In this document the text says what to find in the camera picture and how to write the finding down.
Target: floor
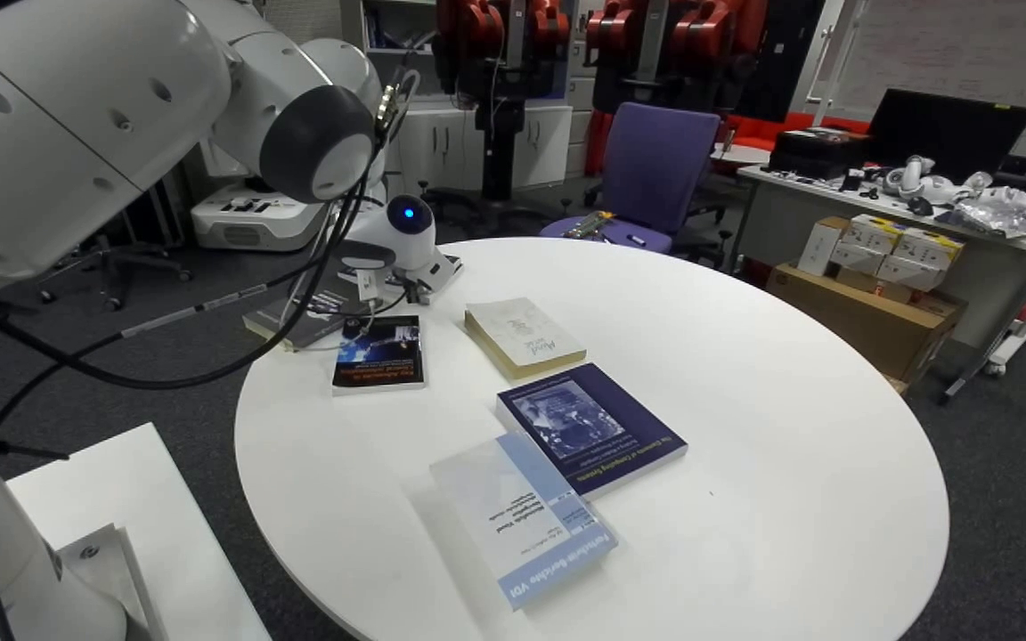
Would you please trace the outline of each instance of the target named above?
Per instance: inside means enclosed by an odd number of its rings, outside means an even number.
[[[130,309],[107,309],[88,274],[57,282],[60,300],[44,307],[35,289],[4,300],[32,307],[16,321],[57,346],[83,346],[88,334],[167,314],[182,301],[232,293],[270,276],[294,260],[264,255],[186,255],[195,282],[170,274],[137,274]],[[113,346],[97,363],[143,376],[175,376],[225,363],[252,346],[238,309],[206,314],[192,322]],[[44,368],[40,356],[0,338],[0,403]],[[132,422],[154,421],[164,429],[195,503],[252,593],[270,638],[327,641],[342,629],[323,620],[283,573],[268,553],[232,466],[232,406],[241,374],[230,374],[192,390],[123,390],[80,374],[44,384],[12,421],[9,438],[40,448],[83,448]],[[937,406],[931,389],[914,400],[931,429],[948,491],[954,537],[946,581],[906,635],[914,641],[994,641],[1026,638],[1026,353],[1004,379],[975,379],[961,400]],[[25,468],[35,454],[9,454],[4,466]]]

